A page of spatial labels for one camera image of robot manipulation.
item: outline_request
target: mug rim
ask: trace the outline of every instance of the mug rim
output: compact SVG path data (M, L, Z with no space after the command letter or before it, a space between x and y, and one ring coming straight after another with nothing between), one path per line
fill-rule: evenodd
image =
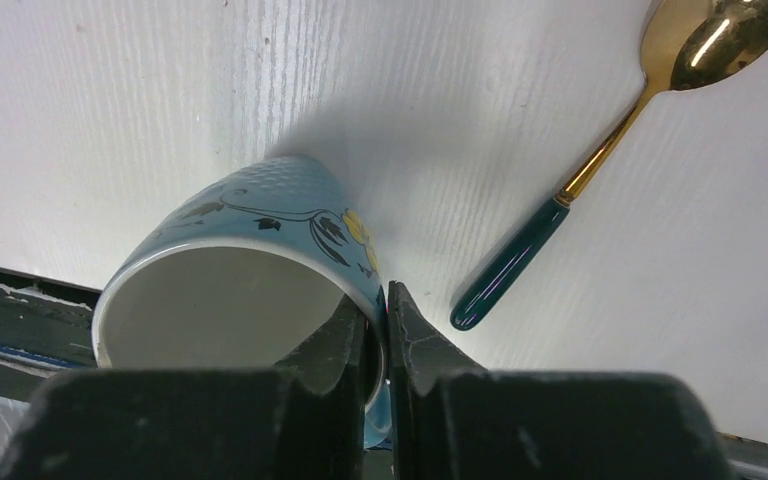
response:
M381 330L381 325L376 318L376 308L372 302L364 295L358 288L347 282L341 275L335 270L328 268L329 265L325 262L313 258L310 255L305 254L294 248L279 245L273 242L267 242L257 238L251 237L239 237L230 235L217 235L206 238L199 238L193 240L184 240L179 243L165 246L161 249L152 250L149 253L142 255L134 262L130 263L127 267L120 269L113 278L107 283L99 296L96 307L93 310L92 325L90 328L93 354L96 358L96 363L99 367L111 367L110 358L107 354L107 349L101 344L101 324L104 323L104 317L107 313L108 306L113 296L119 291L119 289L134 275L142 271L147 266L163 258L175 255L177 253L185 252L188 250L196 250L203 248L239 248L245 250L255 250L264 253L270 253L277 255L288 260L297 262L314 272L321 275L326 280L333 283L337 288L343 291L355 305L366 315L367 323L370 324L374 335L378 339L378 361L381 366L376 373L375 385L369 398L366 399L364 404L364 413L368 413L372 408L372 405L378 399L378 395L384 385L387 372L387 356L384 350L384 335Z

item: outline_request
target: mug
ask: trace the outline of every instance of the mug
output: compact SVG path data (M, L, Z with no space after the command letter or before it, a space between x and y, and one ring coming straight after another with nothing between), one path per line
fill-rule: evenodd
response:
M371 447L391 424L378 260L343 189L310 157L243 168L163 220L102 292L93 351L100 367L269 366L344 295L377 340L364 425Z

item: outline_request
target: white wood grain surface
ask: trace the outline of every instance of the white wood grain surface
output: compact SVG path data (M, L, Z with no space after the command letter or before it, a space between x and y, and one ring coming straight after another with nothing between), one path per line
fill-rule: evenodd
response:
M0 0L0 267L101 288L204 185L308 153L476 360L671 372L768 442L768 53L658 97L492 315L448 325L642 86L650 8Z

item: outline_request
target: dark gray surface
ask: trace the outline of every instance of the dark gray surface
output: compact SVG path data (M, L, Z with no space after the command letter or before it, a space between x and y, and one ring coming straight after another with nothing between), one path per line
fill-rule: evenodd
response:
M362 325L366 325L366 316L351 298L343 296L331 319L275 366L293 372L311 392L326 394L343 375L354 335L361 335L364 337L365 354L361 364L364 401L369 403L372 393L383 379L383 371L378 355L380 346L374 335L368 330L355 332Z
M393 480L393 452L373 450L363 457L363 480Z
M399 352L406 359L410 359L407 362L407 368L411 370L410 381L417 393L420 395L428 393L440 375L460 370L485 370L424 320L422 312L419 311L403 283L391 283L390 301L391 316L397 314L402 318L422 319L422 321L411 322L410 330L402 327L403 345L393 343L390 345L391 354L395 355ZM391 342L397 338L395 333L390 332Z
M94 292L0 272L0 345L95 366Z

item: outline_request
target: gold spoon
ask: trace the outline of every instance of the gold spoon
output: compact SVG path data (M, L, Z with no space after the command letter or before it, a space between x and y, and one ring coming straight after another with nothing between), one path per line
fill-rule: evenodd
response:
M768 49L768 0L664 0L643 36L646 83L619 125L467 289L452 311L458 330L480 322L560 226L572 202L652 97L724 80Z

